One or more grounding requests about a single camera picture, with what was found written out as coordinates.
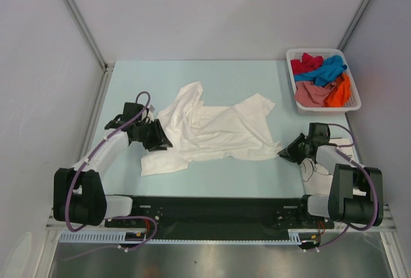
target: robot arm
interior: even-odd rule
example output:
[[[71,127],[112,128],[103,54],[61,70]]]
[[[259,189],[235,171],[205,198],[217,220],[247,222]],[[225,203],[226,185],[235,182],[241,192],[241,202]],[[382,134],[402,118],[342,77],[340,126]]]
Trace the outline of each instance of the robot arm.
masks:
[[[81,193],[71,196],[69,205],[70,222],[99,225],[104,219],[127,216],[132,209],[132,199],[127,196],[106,196],[101,181],[104,174],[126,150],[131,142],[142,142],[148,151],[167,150],[173,145],[167,139],[158,119],[151,121],[148,112],[142,112],[131,124],[114,131],[136,117],[144,109],[138,103],[125,103],[123,113],[116,116],[105,127],[105,143],[97,152],[90,151],[69,169],[60,168],[54,177],[53,214],[56,220],[65,221],[67,195],[75,174],[80,175],[74,189],[81,187]]]
[[[330,144],[329,140],[330,131],[327,124],[310,123],[308,136],[300,134],[290,146],[279,153],[282,158],[298,164],[305,158],[310,158],[333,175],[328,196],[303,197],[308,214],[331,218],[335,222],[367,225],[374,215],[375,200],[369,181],[363,174],[364,170],[372,180],[378,199],[378,213],[373,225],[379,225],[383,219],[381,171],[350,161],[344,154],[341,155],[337,146]],[[354,194],[354,188],[363,191],[365,196]]]

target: crumpled white cloth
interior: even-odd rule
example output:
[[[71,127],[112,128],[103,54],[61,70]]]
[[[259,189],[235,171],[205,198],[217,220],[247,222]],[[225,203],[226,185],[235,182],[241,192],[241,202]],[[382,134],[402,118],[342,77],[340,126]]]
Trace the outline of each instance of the crumpled white cloth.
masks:
[[[188,168],[191,161],[234,157],[262,161],[277,156],[265,117],[275,103],[255,94],[232,107],[208,107],[200,100],[201,82],[182,87],[174,102],[157,118],[173,143],[166,151],[150,152],[141,159],[141,176]]]

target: black mount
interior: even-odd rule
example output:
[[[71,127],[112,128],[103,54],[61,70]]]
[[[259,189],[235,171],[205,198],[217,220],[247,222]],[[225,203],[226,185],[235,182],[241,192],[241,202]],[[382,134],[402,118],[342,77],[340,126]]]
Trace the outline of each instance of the black mount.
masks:
[[[378,214],[374,226],[383,221],[383,179],[377,168],[364,168],[371,177],[377,192]],[[353,194],[353,187],[366,192],[365,196]],[[335,222],[367,225],[374,213],[374,200],[364,174],[347,164],[336,164],[328,198],[329,217]]]
[[[139,103],[125,103],[123,113],[111,120],[104,129],[119,128],[130,121],[143,108],[144,106]],[[140,116],[122,131],[127,133],[129,143],[132,141],[141,142],[149,152],[167,150],[167,148],[173,147],[158,119],[151,121],[147,116],[144,118]]]
[[[67,194],[76,171],[74,168],[60,168],[54,175],[53,216],[58,221],[65,221],[64,209]],[[107,210],[100,175],[89,170],[81,172],[74,189],[82,187],[82,193],[73,193],[69,208],[70,222],[87,225],[99,225]]]
[[[310,123],[307,137],[300,134],[296,140],[279,152],[279,156],[297,164],[300,164],[305,158],[311,158],[315,161],[317,148],[329,144],[330,135],[327,124]]]

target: red cloth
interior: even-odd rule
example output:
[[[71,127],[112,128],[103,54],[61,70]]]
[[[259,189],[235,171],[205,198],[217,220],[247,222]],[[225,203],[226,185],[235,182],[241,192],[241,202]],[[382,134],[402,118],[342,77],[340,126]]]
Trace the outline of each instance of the red cloth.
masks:
[[[320,68],[323,62],[324,58],[322,56],[313,57],[308,53],[304,53],[301,61],[291,60],[291,67],[293,74],[303,74]]]

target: red wire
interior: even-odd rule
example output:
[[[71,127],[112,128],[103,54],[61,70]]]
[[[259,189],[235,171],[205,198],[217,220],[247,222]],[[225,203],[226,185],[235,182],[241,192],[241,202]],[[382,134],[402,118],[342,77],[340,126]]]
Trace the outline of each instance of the red wire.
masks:
[[[150,230],[150,222],[148,222],[148,220],[145,220],[145,222],[146,222],[146,229],[147,229],[146,233],[148,234],[148,231]]]
[[[317,222],[319,229],[320,226],[323,228],[323,231],[320,233],[320,235],[323,235],[326,232],[326,225],[324,225],[324,222]]]

